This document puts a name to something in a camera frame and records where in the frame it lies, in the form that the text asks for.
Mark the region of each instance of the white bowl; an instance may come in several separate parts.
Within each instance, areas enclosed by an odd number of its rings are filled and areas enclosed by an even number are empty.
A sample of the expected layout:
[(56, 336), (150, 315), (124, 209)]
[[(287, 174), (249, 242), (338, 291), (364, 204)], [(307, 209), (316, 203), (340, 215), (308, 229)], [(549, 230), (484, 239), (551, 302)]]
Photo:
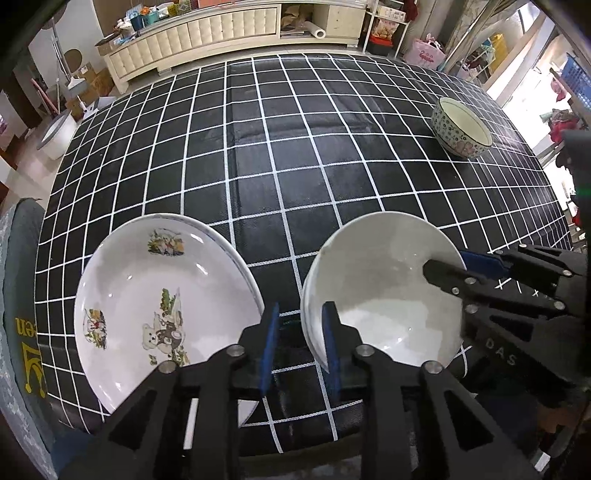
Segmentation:
[[(109, 412), (162, 361), (207, 360), (258, 323), (263, 301), (219, 233), (174, 214), (133, 219), (97, 248), (80, 279), (74, 333), (88, 382)], [(240, 401), (243, 423), (257, 402)]]
[(444, 233), (407, 213), (370, 213), (335, 232), (314, 259), (301, 298), (304, 337), (318, 363), (328, 370), (322, 305), (334, 301), (341, 322), (393, 360), (448, 366), (462, 344), (462, 301), (425, 280), (430, 258), (466, 268)]
[(437, 101), (431, 124), (441, 146), (459, 157), (476, 158), (492, 146), (491, 131), (472, 110), (453, 98)]

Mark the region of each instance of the gray cushion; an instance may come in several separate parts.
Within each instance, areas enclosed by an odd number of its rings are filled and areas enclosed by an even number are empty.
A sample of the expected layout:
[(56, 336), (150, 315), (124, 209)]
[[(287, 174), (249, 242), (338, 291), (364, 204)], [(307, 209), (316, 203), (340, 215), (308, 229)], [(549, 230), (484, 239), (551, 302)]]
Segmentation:
[(47, 386), (35, 334), (35, 260), (43, 208), (33, 199), (19, 202), (8, 239), (4, 277), (4, 329), (18, 388), (47, 450), (61, 425), (47, 401)]

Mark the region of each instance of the plate rim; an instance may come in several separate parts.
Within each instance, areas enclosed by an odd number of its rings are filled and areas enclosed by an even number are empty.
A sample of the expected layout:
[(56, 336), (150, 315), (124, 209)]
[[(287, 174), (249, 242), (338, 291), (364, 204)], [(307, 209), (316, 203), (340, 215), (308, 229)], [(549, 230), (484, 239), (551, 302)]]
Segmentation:
[(349, 225), (351, 225), (351, 224), (353, 224), (355, 222), (360, 221), (361, 219), (364, 219), (364, 218), (370, 217), (370, 216), (378, 216), (378, 215), (384, 215), (384, 214), (387, 214), (389, 216), (413, 217), (414, 219), (420, 220), (420, 221), (428, 224), (430, 227), (432, 227), (433, 229), (435, 229), (437, 232), (439, 232), (441, 235), (443, 235), (445, 237), (445, 239), (447, 240), (447, 242), (457, 252), (457, 256), (460, 258), (460, 261), (462, 262), (463, 268), (464, 269), (466, 268), (466, 264), (464, 263), (464, 259), (462, 258), (462, 255), (460, 254), (460, 251), (453, 244), (453, 242), (449, 239), (449, 237), (445, 233), (443, 233), (439, 228), (437, 228), (435, 225), (433, 225), (431, 222), (428, 222), (424, 218), (420, 218), (420, 217), (418, 217), (416, 215), (412, 215), (411, 213), (407, 213), (407, 212), (394, 212), (394, 211), (391, 211), (391, 210), (386, 210), (384, 212), (371, 212), (371, 213), (366, 213), (365, 215), (359, 216), (359, 217), (351, 220), (350, 222), (347, 222), (346, 224), (344, 224), (341, 228), (339, 228), (336, 232), (334, 232), (330, 237), (328, 237), (328, 239), (326, 240), (326, 242), (324, 242), (324, 244), (322, 245), (322, 247), (320, 248), (320, 250), (318, 250), (318, 253), (314, 257), (314, 260), (312, 262), (312, 265), (310, 266), (310, 269), (308, 270), (308, 273), (306, 275), (306, 279), (304, 280), (304, 285), (302, 286), (302, 290), (301, 290), (300, 322), (301, 322), (301, 325), (302, 325), (302, 328), (301, 329), (302, 329), (302, 332), (304, 334), (304, 339), (306, 340), (306, 345), (307, 345), (308, 349), (310, 350), (310, 352), (312, 353), (312, 356), (314, 357), (314, 360), (316, 362), (318, 362), (318, 364), (320, 365), (320, 367), (323, 370), (325, 370), (326, 372), (329, 371), (328, 363), (325, 364), (322, 361), (322, 359), (320, 358), (320, 355), (318, 354), (318, 352), (314, 348), (314, 344), (311, 341), (311, 334), (310, 334), (310, 332), (308, 330), (309, 320), (307, 318), (307, 315), (305, 314), (305, 312), (307, 311), (306, 305), (309, 304), (308, 296), (309, 296), (309, 289), (310, 289), (310, 282), (309, 282), (310, 274), (314, 271), (315, 268), (317, 268), (318, 263), (320, 262), (319, 259), (320, 259), (320, 255), (321, 255), (322, 251), (325, 249), (325, 247), (328, 247), (332, 243), (332, 240), (337, 235), (337, 233), (339, 233), (340, 231), (344, 230)]
[[(115, 232), (117, 232), (118, 230), (126, 228), (129, 225), (131, 225), (132, 223), (144, 222), (144, 221), (153, 220), (153, 219), (174, 220), (174, 221), (184, 223), (188, 226), (191, 226), (191, 227), (197, 229), (199, 232), (204, 233), (214, 243), (216, 243), (218, 246), (220, 246), (223, 249), (223, 251), (225, 252), (225, 254), (228, 255), (230, 257), (230, 259), (234, 262), (234, 264), (236, 265), (238, 270), (241, 272), (243, 278), (248, 283), (249, 288), (252, 293), (252, 296), (255, 299), (256, 306), (259, 310), (259, 313), (262, 315), (265, 305), (264, 305), (264, 301), (263, 301), (263, 298), (261, 295), (261, 291), (258, 287), (258, 284), (256, 283), (254, 276), (252, 275), (250, 269), (248, 268), (246, 261), (241, 257), (241, 255), (238, 253), (238, 251), (232, 246), (232, 244), (228, 240), (226, 240), (226, 238), (221, 233), (219, 233), (218, 231), (216, 231), (215, 229), (213, 229), (209, 225), (207, 225), (195, 218), (192, 218), (192, 217), (189, 217), (186, 215), (181, 215), (179, 213), (149, 213), (147, 215), (142, 215), (142, 216), (139, 216), (136, 218), (132, 218), (131, 220), (128, 220), (127, 222), (119, 225), (115, 230), (113, 230), (111, 233), (109, 233), (109, 235), (107, 235), (104, 238), (104, 240), (99, 244), (99, 246), (93, 252), (92, 256), (90, 257), (90, 260), (86, 264), (84, 271), (82, 272), (82, 275), (80, 276), (80, 280), (78, 282), (78, 287), (76, 289), (76, 297), (74, 300), (73, 321), (74, 321), (74, 341), (76, 343), (76, 351), (79, 350), (78, 341), (79, 341), (79, 336), (80, 336), (79, 334), (77, 335), (76, 332), (80, 333), (80, 328), (81, 328), (80, 326), (77, 326), (77, 324), (79, 322), (77, 322), (77, 318), (76, 318), (77, 312), (81, 308), (80, 288), (81, 288), (81, 285), (83, 284), (84, 276), (86, 275), (86, 272), (88, 271), (88, 267), (91, 265), (91, 263), (95, 257), (95, 254), (98, 252), (98, 250), (100, 248), (102, 248), (104, 246), (105, 242), (109, 239), (109, 237), (113, 236), (115, 234)], [(97, 400), (100, 402), (100, 404), (103, 406), (103, 408), (105, 408), (105, 410), (107, 412), (109, 412), (109, 414), (112, 414), (116, 409), (110, 410), (109, 407), (104, 405), (103, 402), (100, 400), (99, 395), (97, 395), (97, 391), (100, 391), (100, 389), (94, 388), (93, 383), (90, 381), (90, 377), (88, 376), (88, 373), (87, 373), (85, 366), (84, 366), (84, 362), (83, 362), (82, 358), (80, 357), (80, 355), (79, 355), (79, 358), (80, 358), (80, 366), (82, 367), (82, 371), (84, 373), (84, 376), (86, 377), (94, 395), (97, 397)], [(246, 417), (246, 419), (244, 420), (244, 422), (242, 424), (244, 424), (248, 421), (248, 419), (250, 418), (250, 416), (252, 415), (252, 413), (254, 412), (254, 410), (256, 409), (257, 406), (258, 406), (258, 401), (253, 406), (252, 411), (248, 414), (248, 416)]]

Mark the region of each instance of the paper towel roll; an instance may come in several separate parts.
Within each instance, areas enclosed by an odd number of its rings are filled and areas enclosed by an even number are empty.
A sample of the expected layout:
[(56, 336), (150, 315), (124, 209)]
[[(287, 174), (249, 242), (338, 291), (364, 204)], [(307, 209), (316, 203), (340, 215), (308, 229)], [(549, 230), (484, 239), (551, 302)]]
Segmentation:
[(312, 22), (304, 22), (302, 26), (316, 38), (324, 38), (326, 36), (326, 32)]

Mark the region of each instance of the tiled floor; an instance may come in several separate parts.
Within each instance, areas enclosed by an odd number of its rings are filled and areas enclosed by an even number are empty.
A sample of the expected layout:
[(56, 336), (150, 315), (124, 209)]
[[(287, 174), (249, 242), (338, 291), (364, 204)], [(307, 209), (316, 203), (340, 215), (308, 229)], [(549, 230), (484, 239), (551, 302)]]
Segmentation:
[(47, 208), (51, 187), (61, 163), (61, 159), (52, 160), (37, 150), (39, 137), (50, 121), (49, 117), (44, 119), (16, 154), (18, 169), (5, 182), (9, 192), (2, 202), (0, 214), (6, 213), (12, 205), (25, 197), (38, 199), (39, 204)]

